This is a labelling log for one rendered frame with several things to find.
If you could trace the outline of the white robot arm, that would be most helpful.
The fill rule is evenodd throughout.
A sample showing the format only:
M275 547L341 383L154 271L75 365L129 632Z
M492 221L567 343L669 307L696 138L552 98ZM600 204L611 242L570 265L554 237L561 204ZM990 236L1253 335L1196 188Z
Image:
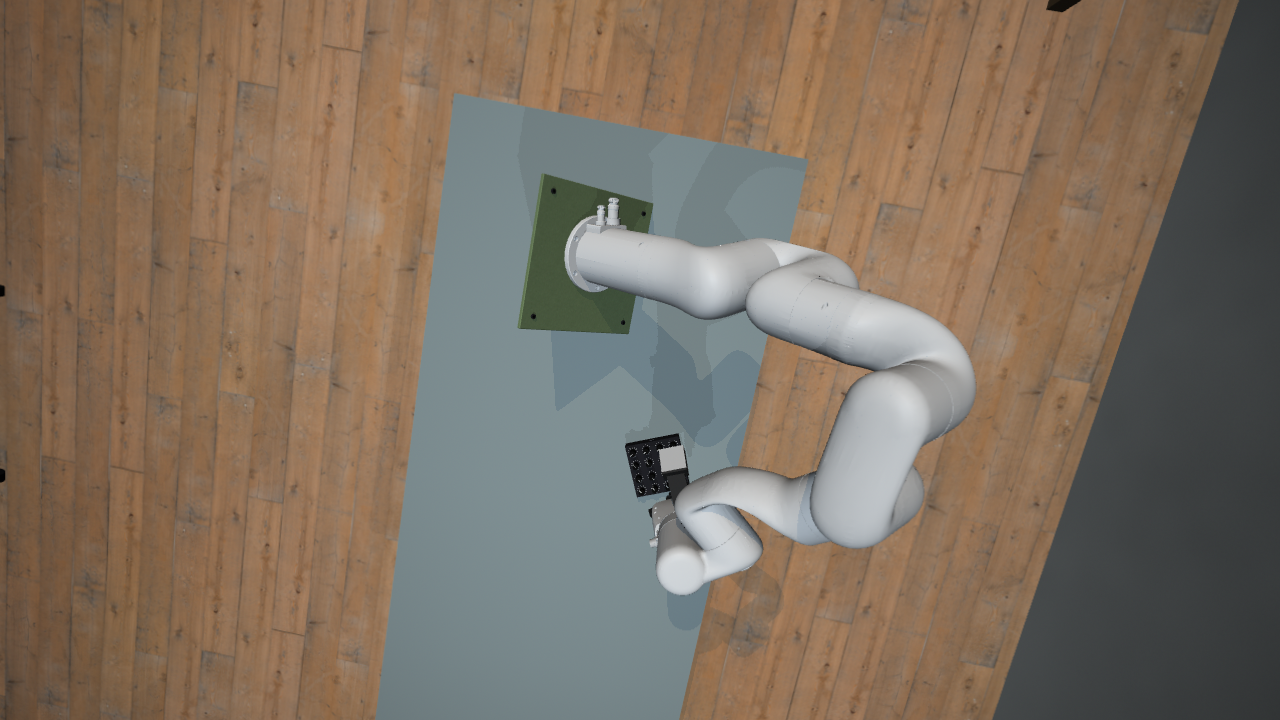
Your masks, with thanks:
M618 202L609 199L608 217L598 205L567 240L564 266L580 290L620 290L703 320L746 311L765 334L870 370L849 388L817 471L733 466L687 486L684 445L659 450L675 505L649 541L660 585L692 594L753 568L763 543L739 509L800 544L850 550L879 544L915 518L924 484L913 462L966 418L977 395L957 337L916 307L860 290L829 252L768 238L703 247L626 231Z

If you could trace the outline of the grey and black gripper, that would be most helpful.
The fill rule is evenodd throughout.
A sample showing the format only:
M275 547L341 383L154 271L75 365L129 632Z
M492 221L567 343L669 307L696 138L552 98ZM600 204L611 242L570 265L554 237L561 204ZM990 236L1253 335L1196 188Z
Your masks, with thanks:
M657 537L657 530L659 530L660 521L664 519L664 516L667 516L668 512L669 514L672 511L675 512L675 505L673 505L673 501L672 501L671 492L669 492L668 496L666 496L664 501L654 503L653 507L649 509L648 511L649 511L649 515L650 515L652 521L653 521L654 534Z

